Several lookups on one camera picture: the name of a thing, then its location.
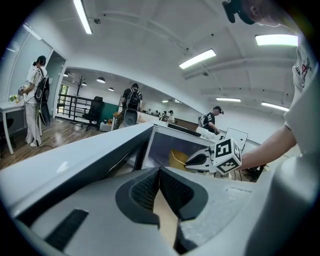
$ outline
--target black railing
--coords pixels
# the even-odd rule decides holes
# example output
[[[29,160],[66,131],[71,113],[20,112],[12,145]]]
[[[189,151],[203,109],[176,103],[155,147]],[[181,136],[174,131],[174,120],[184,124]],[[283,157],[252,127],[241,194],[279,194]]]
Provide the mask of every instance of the black railing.
[[[84,119],[82,116],[89,112],[92,101],[93,99],[90,98],[59,94],[56,104],[56,113],[67,115],[68,119]]]

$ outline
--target man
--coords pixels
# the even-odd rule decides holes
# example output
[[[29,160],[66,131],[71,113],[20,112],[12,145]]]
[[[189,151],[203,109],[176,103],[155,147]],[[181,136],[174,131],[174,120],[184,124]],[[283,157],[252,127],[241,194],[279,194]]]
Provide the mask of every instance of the man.
[[[254,23],[272,27],[282,25],[299,34],[299,28],[291,17],[272,0],[231,0],[223,2],[222,5],[231,23],[236,21],[235,14],[238,14],[241,20],[248,25]],[[291,106],[297,102],[301,94],[311,84],[317,83],[317,86],[319,86],[319,81],[314,79],[318,74],[318,69],[319,65],[316,58],[303,35],[300,35],[297,47],[297,60],[292,68],[294,97]],[[242,157],[241,168],[247,169],[270,163],[281,157],[296,144],[296,139],[288,123],[285,122],[263,144]]]
[[[218,135],[220,133],[219,129],[216,127],[216,119],[215,117],[219,114],[224,114],[221,107],[215,106],[213,111],[202,116],[200,118],[199,127],[202,127],[208,130],[211,133]]]
[[[40,130],[38,127],[37,119],[39,117],[39,108],[37,107],[37,101],[35,99],[35,92],[37,90],[40,81],[47,76],[47,70],[45,69],[46,57],[40,56],[36,60],[36,68],[33,70],[28,82],[30,86],[20,91],[20,95],[27,94],[25,104],[26,123],[28,125],[27,136],[25,138],[26,143],[31,147],[37,147],[41,145]]]
[[[175,117],[174,117],[174,112],[172,110],[169,111],[169,117],[168,117],[168,120],[167,122],[168,123],[175,123]]]
[[[138,98],[132,98],[129,101],[129,97],[131,95],[132,92],[135,92]],[[134,83],[131,88],[126,89],[123,92],[123,96],[122,96],[122,111],[121,113],[117,116],[117,120],[114,124],[113,129],[117,130],[119,129],[119,126],[122,124],[122,122],[124,121],[124,117],[125,117],[125,111],[126,109],[136,109],[137,111],[139,110],[139,107],[142,105],[142,94],[139,91],[139,86],[137,83]]]

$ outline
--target black office chair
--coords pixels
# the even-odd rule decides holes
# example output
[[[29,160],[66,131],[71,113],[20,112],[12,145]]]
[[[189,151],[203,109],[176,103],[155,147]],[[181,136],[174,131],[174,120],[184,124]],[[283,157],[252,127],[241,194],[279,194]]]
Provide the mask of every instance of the black office chair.
[[[98,120],[100,117],[100,113],[103,109],[103,106],[105,104],[102,100],[103,100],[102,97],[98,97],[98,96],[94,97],[94,100],[91,102],[91,107],[90,107],[89,113],[82,115],[82,117],[84,119],[89,120],[89,124],[85,128],[86,131],[88,131],[90,126],[95,126],[96,129],[99,130]]]
[[[12,124],[14,123],[14,120],[12,118],[9,118],[6,120],[6,125],[8,128],[10,128],[10,126],[12,126]],[[11,146],[15,149],[17,146],[14,142],[14,138],[13,137],[9,137],[10,142],[11,142]],[[5,129],[4,129],[4,122],[1,121],[0,122],[0,158],[3,158],[5,155],[5,145],[7,143],[6,140],[6,135],[5,135]]]

